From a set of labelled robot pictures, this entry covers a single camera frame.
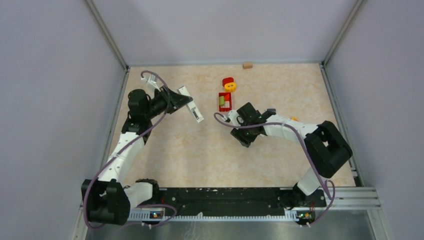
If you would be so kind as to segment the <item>white rectangular stick device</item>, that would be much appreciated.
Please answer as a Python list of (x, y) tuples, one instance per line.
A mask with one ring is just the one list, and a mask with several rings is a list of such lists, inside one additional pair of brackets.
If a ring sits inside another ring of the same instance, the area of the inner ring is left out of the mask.
[[(177, 91), (181, 95), (184, 95), (184, 96), (187, 96), (187, 97), (192, 97), (185, 86), (178, 88)], [(201, 121), (204, 120), (204, 117), (203, 117), (202, 113), (200, 112), (198, 106), (195, 104), (194, 99), (192, 101), (190, 101), (186, 105), (186, 107), (189, 110), (189, 112), (193, 115), (193, 117), (195, 118), (197, 123), (200, 123)]]

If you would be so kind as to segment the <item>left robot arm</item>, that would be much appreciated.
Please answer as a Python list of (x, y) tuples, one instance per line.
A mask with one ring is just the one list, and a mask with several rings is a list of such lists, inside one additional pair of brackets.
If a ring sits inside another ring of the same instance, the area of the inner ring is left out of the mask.
[(88, 227), (92, 223), (124, 225), (130, 211), (145, 203), (154, 207), (160, 202), (160, 193), (154, 189), (153, 181), (139, 181), (129, 187), (123, 181), (136, 156), (146, 145), (151, 131), (158, 123), (152, 123), (159, 116), (172, 114), (193, 101), (188, 95), (174, 92), (166, 86), (154, 90), (153, 98), (143, 89), (128, 94), (127, 118), (123, 124), (118, 143), (106, 164), (93, 179), (86, 179), (81, 185), (83, 217)]

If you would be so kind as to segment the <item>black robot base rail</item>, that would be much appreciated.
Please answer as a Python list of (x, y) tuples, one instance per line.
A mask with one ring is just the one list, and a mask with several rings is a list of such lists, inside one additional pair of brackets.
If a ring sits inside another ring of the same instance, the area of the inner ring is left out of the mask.
[(314, 210), (327, 206), (323, 190), (309, 196), (281, 187), (169, 187), (153, 191), (142, 205), (165, 204), (176, 209), (178, 217), (262, 217), (283, 216), (289, 210)]

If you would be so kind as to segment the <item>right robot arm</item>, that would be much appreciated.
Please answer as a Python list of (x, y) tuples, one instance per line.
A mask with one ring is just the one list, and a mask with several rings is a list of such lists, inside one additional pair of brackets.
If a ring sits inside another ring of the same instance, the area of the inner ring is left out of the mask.
[(228, 112), (227, 123), (235, 127), (230, 134), (248, 148), (258, 136), (278, 137), (297, 142), (310, 168), (284, 199), (289, 207), (307, 206), (314, 192), (325, 185), (353, 156), (353, 151), (337, 127), (328, 120), (320, 124), (286, 118), (269, 108), (263, 113), (246, 103)]

